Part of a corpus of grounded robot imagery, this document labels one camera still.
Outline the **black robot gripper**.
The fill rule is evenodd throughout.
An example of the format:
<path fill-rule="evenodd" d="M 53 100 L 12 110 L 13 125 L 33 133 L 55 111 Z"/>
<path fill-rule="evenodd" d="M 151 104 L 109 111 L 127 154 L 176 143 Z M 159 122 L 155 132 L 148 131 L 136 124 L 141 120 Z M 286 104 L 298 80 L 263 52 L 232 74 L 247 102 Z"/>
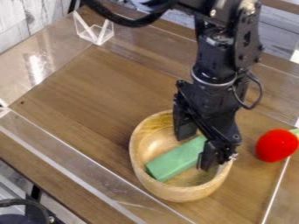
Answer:
<path fill-rule="evenodd" d="M 176 81 L 172 124 L 177 141 L 192 137 L 199 130 L 208 139 L 199 154 L 196 168 L 208 171 L 238 157 L 242 143 L 236 113 L 248 90 L 248 79 L 213 85 L 199 81 Z"/>

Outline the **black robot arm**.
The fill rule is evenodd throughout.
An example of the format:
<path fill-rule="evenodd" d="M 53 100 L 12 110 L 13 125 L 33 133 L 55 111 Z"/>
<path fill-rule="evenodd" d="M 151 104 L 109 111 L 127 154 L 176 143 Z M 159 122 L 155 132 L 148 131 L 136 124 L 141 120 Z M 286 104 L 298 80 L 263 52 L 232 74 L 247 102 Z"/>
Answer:
<path fill-rule="evenodd" d="M 248 83 L 259 82 L 250 68 L 260 61 L 258 26 L 260 0 L 197 0 L 195 37 L 197 56 L 191 80 L 177 80 L 172 123 L 177 140 L 205 136 L 197 168 L 207 171 L 238 156 L 242 136 L 235 116 L 246 104 Z"/>

